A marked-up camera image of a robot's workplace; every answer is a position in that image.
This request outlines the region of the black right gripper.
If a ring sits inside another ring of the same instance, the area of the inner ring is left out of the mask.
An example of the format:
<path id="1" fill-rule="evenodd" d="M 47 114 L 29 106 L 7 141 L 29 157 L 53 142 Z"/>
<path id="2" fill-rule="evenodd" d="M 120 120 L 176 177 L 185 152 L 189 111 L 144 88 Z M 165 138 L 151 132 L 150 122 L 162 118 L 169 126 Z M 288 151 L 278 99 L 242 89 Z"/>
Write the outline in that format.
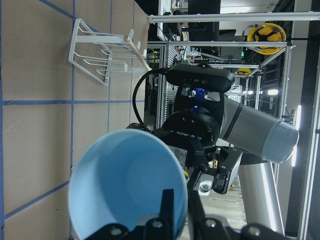
<path id="1" fill-rule="evenodd" d="M 177 111 L 160 128 L 149 130 L 142 123 L 131 123 L 127 128 L 148 132 L 167 146 L 186 151 L 184 166 L 191 171 L 189 189 L 195 188 L 201 177 L 209 177 L 209 188 L 224 195 L 238 172 L 242 151 L 216 145 L 220 126 L 209 113 Z"/>

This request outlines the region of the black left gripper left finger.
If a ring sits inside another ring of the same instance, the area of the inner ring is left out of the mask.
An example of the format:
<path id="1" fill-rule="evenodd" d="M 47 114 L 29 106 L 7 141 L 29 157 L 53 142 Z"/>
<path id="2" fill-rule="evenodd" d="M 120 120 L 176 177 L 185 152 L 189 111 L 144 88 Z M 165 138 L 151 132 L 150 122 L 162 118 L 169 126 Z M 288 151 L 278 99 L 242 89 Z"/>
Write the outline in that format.
<path id="1" fill-rule="evenodd" d="M 158 217 L 137 225 L 132 231 L 119 223 L 110 223 L 89 236 L 91 240 L 172 240 L 174 239 L 174 190 L 162 191 Z"/>

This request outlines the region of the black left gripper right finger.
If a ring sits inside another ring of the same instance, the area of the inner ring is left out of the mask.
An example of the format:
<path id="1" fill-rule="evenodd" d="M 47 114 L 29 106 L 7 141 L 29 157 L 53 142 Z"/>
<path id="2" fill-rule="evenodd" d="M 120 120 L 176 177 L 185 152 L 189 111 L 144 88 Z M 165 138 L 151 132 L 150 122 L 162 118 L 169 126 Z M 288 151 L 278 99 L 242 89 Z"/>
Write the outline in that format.
<path id="1" fill-rule="evenodd" d="M 192 240 L 284 240 L 285 236 L 261 224 L 252 223 L 240 232 L 233 230 L 220 216 L 206 217 L 200 196 L 188 192 L 188 227 Z"/>

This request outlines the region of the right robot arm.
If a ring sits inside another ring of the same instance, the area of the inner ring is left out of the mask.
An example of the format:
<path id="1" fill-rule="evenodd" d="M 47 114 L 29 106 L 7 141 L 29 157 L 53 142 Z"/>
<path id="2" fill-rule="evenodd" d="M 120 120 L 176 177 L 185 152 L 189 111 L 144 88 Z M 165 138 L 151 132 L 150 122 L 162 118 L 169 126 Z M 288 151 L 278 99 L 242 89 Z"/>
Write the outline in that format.
<path id="1" fill-rule="evenodd" d="M 151 134 L 185 150 L 185 166 L 209 175 L 210 189 L 225 194 L 240 165 L 281 164 L 299 139 L 285 121 L 217 93 L 213 99 L 178 95 L 173 113 Z"/>

